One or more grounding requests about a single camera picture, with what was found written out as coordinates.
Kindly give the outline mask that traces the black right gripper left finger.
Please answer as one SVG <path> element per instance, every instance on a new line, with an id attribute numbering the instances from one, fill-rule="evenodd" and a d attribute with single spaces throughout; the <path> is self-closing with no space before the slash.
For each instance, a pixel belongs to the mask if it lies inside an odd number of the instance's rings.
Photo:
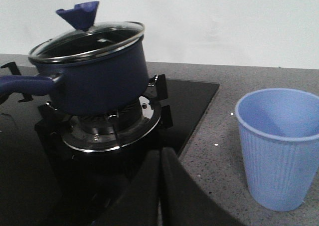
<path id="1" fill-rule="evenodd" d="M 156 226 L 158 224 L 160 153 L 147 153 L 137 175 L 121 197 L 98 219 L 97 226 Z"/>

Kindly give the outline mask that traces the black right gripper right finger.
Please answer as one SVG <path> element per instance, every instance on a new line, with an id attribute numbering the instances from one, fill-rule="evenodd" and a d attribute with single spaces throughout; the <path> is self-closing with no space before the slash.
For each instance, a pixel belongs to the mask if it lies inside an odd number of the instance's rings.
<path id="1" fill-rule="evenodd" d="M 242 226 L 191 178 L 172 148 L 161 151 L 161 211 L 165 226 Z"/>

